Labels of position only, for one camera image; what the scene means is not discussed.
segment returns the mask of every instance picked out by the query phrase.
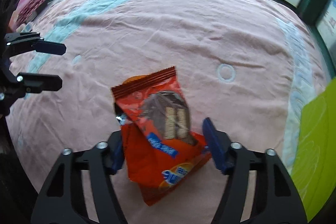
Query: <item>snack bag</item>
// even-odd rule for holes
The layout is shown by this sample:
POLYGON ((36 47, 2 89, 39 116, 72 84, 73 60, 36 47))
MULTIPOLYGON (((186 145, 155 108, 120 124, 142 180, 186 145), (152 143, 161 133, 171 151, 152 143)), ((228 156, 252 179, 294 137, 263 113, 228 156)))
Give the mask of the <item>snack bag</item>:
POLYGON ((128 177, 153 205, 211 157, 190 114, 175 68, 132 78, 112 88, 121 123, 128 177))

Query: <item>window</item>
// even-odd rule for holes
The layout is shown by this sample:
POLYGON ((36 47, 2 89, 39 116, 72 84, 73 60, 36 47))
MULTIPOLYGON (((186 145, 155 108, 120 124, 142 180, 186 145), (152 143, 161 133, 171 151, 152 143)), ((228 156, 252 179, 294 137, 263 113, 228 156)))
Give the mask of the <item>window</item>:
POLYGON ((330 4, 317 24, 317 30, 322 36, 332 59, 336 61, 336 0, 331 0, 330 4))

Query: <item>lime green board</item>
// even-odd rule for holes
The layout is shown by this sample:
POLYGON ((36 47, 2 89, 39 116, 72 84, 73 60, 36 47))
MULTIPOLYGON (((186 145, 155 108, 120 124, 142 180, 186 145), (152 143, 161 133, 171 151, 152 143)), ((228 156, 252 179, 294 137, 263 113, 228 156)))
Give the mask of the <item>lime green board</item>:
POLYGON ((302 110, 291 176, 310 221, 336 186, 336 79, 302 110))

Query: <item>wrinkled fabric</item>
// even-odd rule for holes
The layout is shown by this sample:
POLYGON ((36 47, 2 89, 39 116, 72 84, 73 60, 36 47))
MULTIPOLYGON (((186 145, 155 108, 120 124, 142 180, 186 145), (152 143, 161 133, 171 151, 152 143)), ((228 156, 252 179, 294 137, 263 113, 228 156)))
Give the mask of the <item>wrinkled fabric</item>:
MULTIPOLYGON (((97 9, 97 1, 58 1, 34 31, 46 35, 60 22, 66 25, 69 15, 85 10, 88 1, 91 11, 97 9)), ((17 154, 38 191, 63 148, 90 149, 119 130, 111 86, 173 65, 193 131, 201 133, 203 119, 211 117, 233 141, 261 152, 274 148, 281 155, 295 61, 278 20, 293 25, 302 39, 315 94, 325 88, 321 56, 305 25, 274 1, 126 0, 100 11, 85 18, 79 14, 80 24, 62 36, 67 52, 49 56, 37 68, 59 75, 63 88, 18 100, 7 117, 17 154)), ((28 71, 35 56, 29 52, 13 58, 11 71, 28 71)), ((248 218, 253 201, 253 172, 249 179, 242 219, 248 218)), ((215 214, 227 177, 209 161, 151 207, 128 180, 126 165, 112 181, 130 224, 204 224, 215 214)), ((84 185, 89 215, 97 220, 87 172, 84 185)))

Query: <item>blue label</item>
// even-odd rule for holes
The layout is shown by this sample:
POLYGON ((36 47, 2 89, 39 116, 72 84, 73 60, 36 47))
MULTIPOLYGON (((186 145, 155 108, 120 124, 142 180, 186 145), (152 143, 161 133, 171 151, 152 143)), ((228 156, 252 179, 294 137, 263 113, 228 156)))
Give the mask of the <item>blue label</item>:
POLYGON ((147 136, 147 140, 152 147, 170 155, 172 158, 175 158, 175 156, 179 153, 174 148, 161 143, 161 140, 152 132, 147 136))
POLYGON ((171 170, 164 170, 162 172, 164 180, 170 184, 175 185, 177 184, 181 179, 185 177, 185 175, 188 173, 188 171, 182 167, 178 167, 176 169, 176 173, 171 172, 171 170))

